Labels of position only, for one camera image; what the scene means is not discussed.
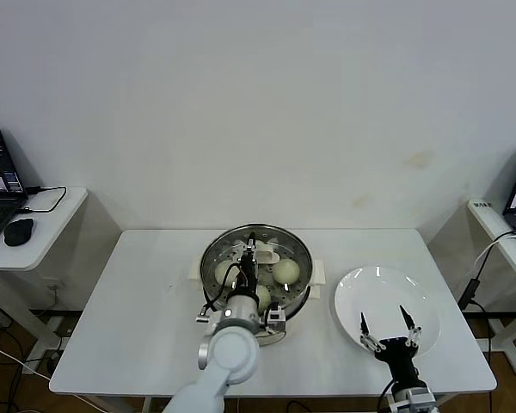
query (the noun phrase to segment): black mouse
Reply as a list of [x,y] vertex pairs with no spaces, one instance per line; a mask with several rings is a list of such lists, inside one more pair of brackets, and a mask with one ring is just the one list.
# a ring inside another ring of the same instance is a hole
[[3,230],[3,241],[10,247],[23,245],[31,239],[33,225],[34,221],[32,218],[19,219],[9,223],[5,230]]

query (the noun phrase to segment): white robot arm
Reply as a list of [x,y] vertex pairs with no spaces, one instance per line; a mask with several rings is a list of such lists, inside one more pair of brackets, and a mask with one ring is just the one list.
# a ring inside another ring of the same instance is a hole
[[221,413],[229,385],[250,378],[258,365],[258,342],[243,327],[226,327],[211,339],[205,371],[193,384],[178,391],[167,413]]

